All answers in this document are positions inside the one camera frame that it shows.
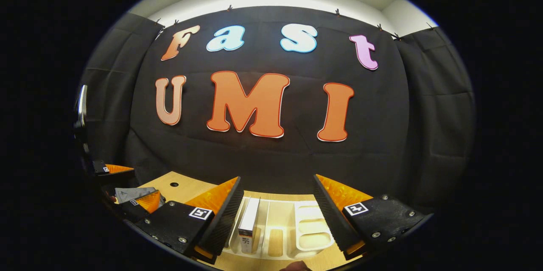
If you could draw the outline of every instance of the white wall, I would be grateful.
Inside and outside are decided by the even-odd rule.
[[[400,37],[427,29],[429,28],[428,24],[438,26],[434,20],[407,0],[394,0],[387,8],[383,9],[383,14],[392,23],[396,29],[395,32]]]
[[[203,14],[226,10],[229,5],[232,5],[232,8],[294,6],[324,10],[332,13],[335,13],[336,8],[339,8],[339,13],[342,15],[374,26],[381,24],[383,29],[390,33],[399,33],[401,31],[381,11],[356,0],[182,0],[155,12],[149,16],[149,19],[156,21],[161,18],[160,24],[171,26],[174,20],[181,22]]]

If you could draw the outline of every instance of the gray cloth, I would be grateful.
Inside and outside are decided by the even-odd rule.
[[[130,201],[132,199],[145,196],[146,194],[150,194],[155,191],[156,189],[154,187],[115,188],[115,196],[117,197],[117,201],[119,201],[119,204],[121,204],[121,203]],[[164,196],[160,195],[159,207],[161,207],[165,202],[166,202],[166,199],[164,198]]]

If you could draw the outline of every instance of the orange letter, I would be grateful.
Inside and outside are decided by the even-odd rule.
[[[316,134],[323,142],[341,142],[347,138],[345,121],[347,120],[347,106],[349,98],[355,95],[351,87],[329,83],[324,85],[324,91],[328,94],[328,109],[324,127]]]
[[[181,92],[185,81],[187,81],[185,76],[171,78],[171,84],[173,85],[173,109],[171,113],[166,111],[164,101],[168,78],[160,78],[155,81],[155,86],[157,87],[157,114],[164,124],[173,126],[181,119]]]
[[[161,61],[165,61],[171,58],[174,58],[179,54],[177,47],[182,48],[188,42],[190,34],[195,34],[200,30],[200,25],[192,26],[182,31],[178,31],[173,35],[173,40],[171,41],[170,46],[166,53],[162,56]]]
[[[230,129],[226,120],[228,107],[238,132],[245,129],[252,113],[256,111],[255,123],[249,127],[251,134],[273,138],[285,134],[279,120],[283,91],[291,83],[287,76],[264,74],[249,95],[245,94],[235,72],[216,72],[211,75],[211,81],[215,83],[215,100],[212,118],[207,121],[210,130],[226,132]]]

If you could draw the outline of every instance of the light blue letter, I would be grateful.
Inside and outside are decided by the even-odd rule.
[[[309,53],[316,47],[316,29],[313,26],[288,24],[283,26],[281,33],[287,37],[280,41],[281,47],[286,51]]]
[[[209,41],[206,49],[208,51],[219,51],[221,49],[235,50],[243,45],[241,38],[245,33],[243,26],[234,25],[217,30],[215,37]]]

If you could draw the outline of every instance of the wooden table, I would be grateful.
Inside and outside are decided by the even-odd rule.
[[[170,183],[172,182],[176,182],[179,185],[173,187],[170,185]],[[174,200],[184,203],[201,194],[202,192],[210,190],[215,186],[215,184],[202,182],[200,180],[189,178],[188,176],[183,176],[182,174],[178,174],[175,172],[169,172],[164,176],[161,176],[151,182],[141,185],[140,187],[154,187],[155,189],[160,190],[160,193],[166,198],[167,201]],[[315,200],[315,197],[312,194],[271,194],[245,190],[244,195],[259,196],[261,199],[281,201]],[[334,243],[334,245],[324,249],[322,252],[318,253],[315,256],[304,257],[303,259],[298,260],[253,259],[250,257],[238,256],[231,253],[223,252],[221,255],[217,256],[217,261],[215,262],[215,265],[211,266],[225,271],[279,271],[293,261],[303,260],[304,263],[306,263],[307,267],[309,267],[313,271],[324,271],[339,267],[340,265],[345,265],[345,263],[359,259],[360,257],[361,256],[355,257],[354,259],[351,259],[349,261],[345,260],[343,253],[339,251],[337,244]],[[200,260],[198,261],[200,263],[209,265]]]

